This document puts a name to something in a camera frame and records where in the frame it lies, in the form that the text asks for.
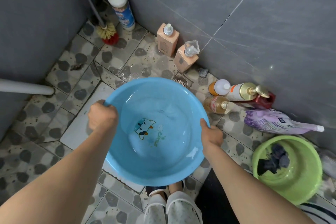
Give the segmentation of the person's left hand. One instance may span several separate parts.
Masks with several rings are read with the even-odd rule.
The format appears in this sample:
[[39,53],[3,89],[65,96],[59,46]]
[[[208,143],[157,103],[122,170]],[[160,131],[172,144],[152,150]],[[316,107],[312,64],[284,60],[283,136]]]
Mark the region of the person's left hand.
[[89,128],[94,132],[109,131],[109,133],[115,134],[119,122],[119,115],[116,107],[113,105],[109,108],[99,108],[96,107],[95,102],[90,107],[88,118]]

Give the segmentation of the blue plastic basin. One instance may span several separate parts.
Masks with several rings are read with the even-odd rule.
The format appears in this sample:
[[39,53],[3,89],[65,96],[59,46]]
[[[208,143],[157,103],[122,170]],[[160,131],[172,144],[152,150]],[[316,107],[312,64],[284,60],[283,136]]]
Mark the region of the blue plastic basin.
[[163,186],[191,175],[204,159],[202,103],[186,87],[166,78],[135,79],[104,103],[119,114],[106,162],[120,176],[143,186]]

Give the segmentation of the person's right forearm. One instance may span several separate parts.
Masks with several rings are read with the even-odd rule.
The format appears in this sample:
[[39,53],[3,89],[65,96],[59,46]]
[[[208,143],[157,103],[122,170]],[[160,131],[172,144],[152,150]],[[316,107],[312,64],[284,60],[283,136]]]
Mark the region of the person's right forearm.
[[206,144],[203,153],[240,224],[315,224],[298,207],[252,177],[218,145]]

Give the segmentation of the person's left forearm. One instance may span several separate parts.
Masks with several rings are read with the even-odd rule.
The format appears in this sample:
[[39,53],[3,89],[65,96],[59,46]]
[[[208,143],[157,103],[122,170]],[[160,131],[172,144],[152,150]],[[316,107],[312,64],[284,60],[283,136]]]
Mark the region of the person's left forearm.
[[116,128],[99,126],[72,153],[0,206],[0,224],[81,224]]

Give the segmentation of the amber bottle with gold pump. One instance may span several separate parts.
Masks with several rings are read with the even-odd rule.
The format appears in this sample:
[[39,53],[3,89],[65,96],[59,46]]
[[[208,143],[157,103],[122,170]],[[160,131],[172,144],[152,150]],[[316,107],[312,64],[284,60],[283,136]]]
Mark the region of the amber bottle with gold pump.
[[236,104],[224,96],[207,97],[203,102],[205,111],[216,114],[228,114]]

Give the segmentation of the orange bottle with white cap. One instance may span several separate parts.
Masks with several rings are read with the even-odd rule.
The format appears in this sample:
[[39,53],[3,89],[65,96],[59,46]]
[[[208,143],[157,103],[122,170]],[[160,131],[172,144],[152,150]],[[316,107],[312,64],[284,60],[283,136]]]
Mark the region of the orange bottle with white cap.
[[225,80],[220,79],[210,83],[208,86],[208,92],[213,96],[224,96],[230,92],[231,84]]

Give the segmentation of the white bottle with gold pump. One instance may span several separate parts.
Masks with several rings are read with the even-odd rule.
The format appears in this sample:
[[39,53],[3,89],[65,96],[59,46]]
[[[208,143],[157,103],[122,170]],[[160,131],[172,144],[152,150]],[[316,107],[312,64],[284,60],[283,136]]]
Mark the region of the white bottle with gold pump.
[[269,98],[270,94],[262,85],[255,85],[251,82],[233,85],[225,95],[230,101],[251,101],[258,96]]

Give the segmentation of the person's foot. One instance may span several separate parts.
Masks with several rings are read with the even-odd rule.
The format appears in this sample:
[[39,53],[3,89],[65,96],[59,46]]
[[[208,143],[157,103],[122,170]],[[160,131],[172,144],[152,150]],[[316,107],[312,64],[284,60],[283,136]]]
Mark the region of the person's foot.
[[179,182],[168,185],[169,193],[172,195],[173,193],[178,192],[178,191],[183,192],[184,187],[185,187],[184,184],[185,184],[185,180],[183,179]]

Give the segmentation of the purple refill pouch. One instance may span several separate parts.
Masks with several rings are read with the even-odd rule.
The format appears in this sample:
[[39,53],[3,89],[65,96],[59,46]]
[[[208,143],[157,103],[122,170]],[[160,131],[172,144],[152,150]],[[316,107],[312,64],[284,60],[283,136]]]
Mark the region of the purple refill pouch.
[[296,122],[274,109],[248,110],[244,123],[262,132],[284,135],[301,135],[310,131],[324,132],[325,130],[321,125]]

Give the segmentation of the white pipe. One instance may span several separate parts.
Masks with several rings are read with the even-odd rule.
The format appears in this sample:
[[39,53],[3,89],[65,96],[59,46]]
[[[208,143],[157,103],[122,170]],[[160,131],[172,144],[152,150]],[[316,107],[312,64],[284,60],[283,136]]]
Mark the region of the white pipe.
[[51,86],[17,82],[0,78],[0,92],[32,95],[52,95],[55,93],[55,89]]

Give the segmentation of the person's white patterned trousers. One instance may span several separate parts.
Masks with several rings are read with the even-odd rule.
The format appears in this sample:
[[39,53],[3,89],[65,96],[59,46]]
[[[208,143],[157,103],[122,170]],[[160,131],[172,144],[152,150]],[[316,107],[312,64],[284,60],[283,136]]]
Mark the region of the person's white patterned trousers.
[[167,200],[159,194],[150,196],[143,224],[203,224],[203,218],[194,200],[177,191]]

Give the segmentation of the peach bottle with white pump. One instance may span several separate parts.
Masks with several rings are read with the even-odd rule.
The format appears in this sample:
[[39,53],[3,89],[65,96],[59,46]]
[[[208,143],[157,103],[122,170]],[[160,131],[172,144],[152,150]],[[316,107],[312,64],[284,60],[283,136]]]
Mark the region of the peach bottle with white pump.
[[168,57],[172,57],[176,49],[179,38],[179,32],[168,23],[162,23],[157,31],[158,51]]

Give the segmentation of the white blue-label cleaner bottle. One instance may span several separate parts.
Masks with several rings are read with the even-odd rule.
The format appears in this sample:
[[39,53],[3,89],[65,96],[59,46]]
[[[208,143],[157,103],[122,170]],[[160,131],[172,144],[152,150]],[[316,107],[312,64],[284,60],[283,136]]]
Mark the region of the white blue-label cleaner bottle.
[[120,24],[127,31],[134,30],[136,26],[135,18],[128,0],[107,0],[117,15]]

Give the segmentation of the green plastic basin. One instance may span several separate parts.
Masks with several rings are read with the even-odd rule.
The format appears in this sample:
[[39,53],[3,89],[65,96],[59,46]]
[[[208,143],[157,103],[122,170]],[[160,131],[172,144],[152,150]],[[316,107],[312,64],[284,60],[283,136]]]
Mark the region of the green plastic basin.
[[[258,174],[260,160],[271,158],[272,146],[280,145],[287,152],[289,165],[276,174],[266,171]],[[307,202],[318,191],[322,181],[322,163],[317,150],[309,141],[290,135],[273,137],[261,143],[252,157],[253,175],[263,184],[294,205]]]

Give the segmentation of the striped cloth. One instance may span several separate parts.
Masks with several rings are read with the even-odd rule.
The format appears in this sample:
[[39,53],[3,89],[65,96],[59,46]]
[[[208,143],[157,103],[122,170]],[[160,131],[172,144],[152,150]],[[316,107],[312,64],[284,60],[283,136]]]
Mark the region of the striped cloth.
[[299,208],[307,214],[315,224],[336,224],[336,213],[324,206],[307,202],[299,205]]

